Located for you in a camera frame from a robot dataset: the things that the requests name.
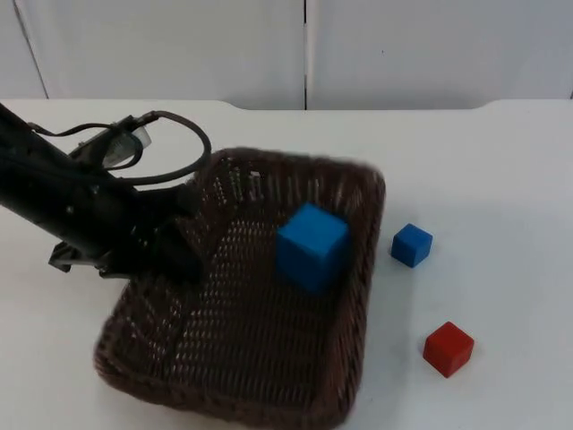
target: white wall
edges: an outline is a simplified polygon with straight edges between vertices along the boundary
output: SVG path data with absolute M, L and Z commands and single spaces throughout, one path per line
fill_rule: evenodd
M 304 106 L 302 0 L 16 0 L 50 98 Z
M 13 4 L 0 0 L 0 99 L 44 97 Z
M 307 0 L 309 108 L 568 99 L 570 0 Z

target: blue cube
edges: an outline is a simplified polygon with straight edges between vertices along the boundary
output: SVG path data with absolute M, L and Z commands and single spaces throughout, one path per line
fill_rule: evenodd
M 277 233 L 277 269 L 300 287 L 321 293 L 350 257 L 348 225 L 306 203 Z
M 391 255 L 406 266 L 415 267 L 428 256 L 432 235 L 412 224 L 407 224 L 394 236 Z

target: black robotic arm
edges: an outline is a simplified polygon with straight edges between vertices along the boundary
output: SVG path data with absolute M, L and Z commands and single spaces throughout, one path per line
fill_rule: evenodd
M 143 146 L 133 133 L 161 117 L 199 135 L 200 158 L 159 176 L 111 175 L 110 170 L 139 161 Z M 69 155 L 39 135 L 70 135 L 93 127 L 105 130 Z M 131 161 L 109 166 L 109 154 L 126 144 L 131 145 Z M 191 191 L 183 185 L 146 191 L 135 186 L 188 175 L 208 161 L 210 151 L 209 137 L 198 125 L 169 112 L 128 116 L 113 125 L 81 125 L 54 134 L 24 122 L 0 104 L 0 204 L 63 241 L 49 259 L 57 269 L 69 271 L 73 264 L 89 264 L 102 277 L 131 278 L 154 271 L 196 283 L 201 278 L 201 260 L 175 225 L 175 216 L 193 215 Z

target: red cube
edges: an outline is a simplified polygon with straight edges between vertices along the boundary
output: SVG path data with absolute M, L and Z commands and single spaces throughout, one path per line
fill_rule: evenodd
M 445 377 L 452 376 L 472 356 L 474 340 L 451 322 L 426 339 L 423 357 Z

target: small blue cube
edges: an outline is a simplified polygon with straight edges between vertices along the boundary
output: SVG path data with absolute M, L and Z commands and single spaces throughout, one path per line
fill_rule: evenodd
M 428 256 L 432 235 L 413 224 L 407 224 L 394 236 L 390 254 L 406 266 L 415 267 Z
M 350 252 L 345 221 L 310 203 L 277 233 L 278 271 L 311 293 L 321 293 L 344 270 Z

